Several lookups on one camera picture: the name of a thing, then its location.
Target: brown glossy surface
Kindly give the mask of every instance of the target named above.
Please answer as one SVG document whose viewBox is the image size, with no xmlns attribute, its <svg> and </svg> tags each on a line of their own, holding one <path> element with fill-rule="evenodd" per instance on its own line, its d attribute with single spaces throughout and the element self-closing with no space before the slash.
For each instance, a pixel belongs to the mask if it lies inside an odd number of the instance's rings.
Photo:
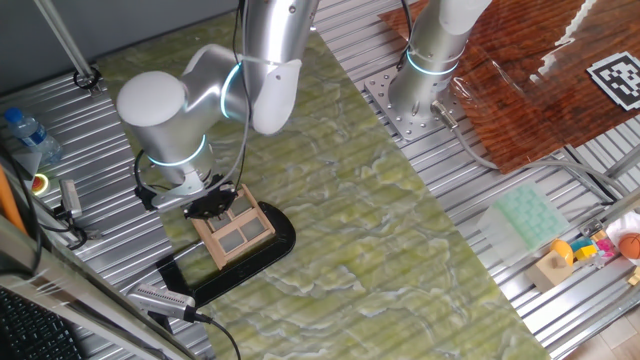
<svg viewBox="0 0 640 360">
<path fill-rule="evenodd" d="M 411 6 L 414 18 L 428 1 Z M 402 9 L 381 18 L 406 37 Z M 640 57 L 638 0 L 494 0 L 476 24 L 454 86 L 503 173 L 565 144 L 580 146 L 638 115 L 586 69 L 615 53 Z"/>
</svg>

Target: black keyboard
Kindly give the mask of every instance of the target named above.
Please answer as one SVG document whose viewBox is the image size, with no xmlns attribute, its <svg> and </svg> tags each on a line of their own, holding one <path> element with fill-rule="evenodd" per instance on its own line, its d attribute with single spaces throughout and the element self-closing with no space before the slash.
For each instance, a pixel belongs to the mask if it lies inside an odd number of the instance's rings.
<svg viewBox="0 0 640 360">
<path fill-rule="evenodd" d="M 0 287 L 2 359 L 81 360 L 71 328 L 60 317 Z"/>
</svg>

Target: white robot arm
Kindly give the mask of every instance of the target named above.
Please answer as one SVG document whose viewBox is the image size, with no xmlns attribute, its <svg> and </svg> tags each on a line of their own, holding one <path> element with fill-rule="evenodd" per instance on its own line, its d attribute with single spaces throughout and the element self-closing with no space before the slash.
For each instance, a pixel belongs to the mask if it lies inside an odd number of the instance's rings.
<svg viewBox="0 0 640 360">
<path fill-rule="evenodd" d="M 207 45 L 193 56 L 180 79 L 153 71 L 123 86 L 116 104 L 120 117 L 149 159 L 176 185 L 163 194 L 139 185 L 136 193 L 149 210 L 189 204 L 228 179 L 230 174 L 222 179 L 212 174 L 213 154 L 205 146 L 204 134 L 218 120 L 245 122 L 245 129 L 252 125 L 264 135 L 285 125 L 318 2 L 245 0 L 242 54 Z M 395 112 L 432 116 L 430 105 L 448 87 L 471 28 L 490 2 L 430 1 L 409 40 L 405 62 L 411 66 L 404 66 L 389 88 Z"/>
</svg>

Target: wall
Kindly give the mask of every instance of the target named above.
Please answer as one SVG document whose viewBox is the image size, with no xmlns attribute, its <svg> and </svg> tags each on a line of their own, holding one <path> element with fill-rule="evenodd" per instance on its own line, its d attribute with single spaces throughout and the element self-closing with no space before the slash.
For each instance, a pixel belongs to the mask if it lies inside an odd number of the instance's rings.
<svg viewBox="0 0 640 360">
<path fill-rule="evenodd" d="M 237 0 L 54 0 L 88 60 L 223 14 Z M 0 1 L 0 94 L 65 72 L 73 64 L 31 0 Z"/>
</svg>

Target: water bottle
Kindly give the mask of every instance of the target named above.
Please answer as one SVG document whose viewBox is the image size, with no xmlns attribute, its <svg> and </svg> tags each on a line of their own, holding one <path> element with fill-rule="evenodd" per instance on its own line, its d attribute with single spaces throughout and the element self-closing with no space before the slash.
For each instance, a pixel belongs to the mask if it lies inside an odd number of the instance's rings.
<svg viewBox="0 0 640 360">
<path fill-rule="evenodd" d="M 9 122 L 9 131 L 13 136 L 32 152 L 42 154 L 41 165 L 60 161 L 62 147 L 32 116 L 25 116 L 18 108 L 9 108 L 5 111 L 4 118 Z"/>
</svg>

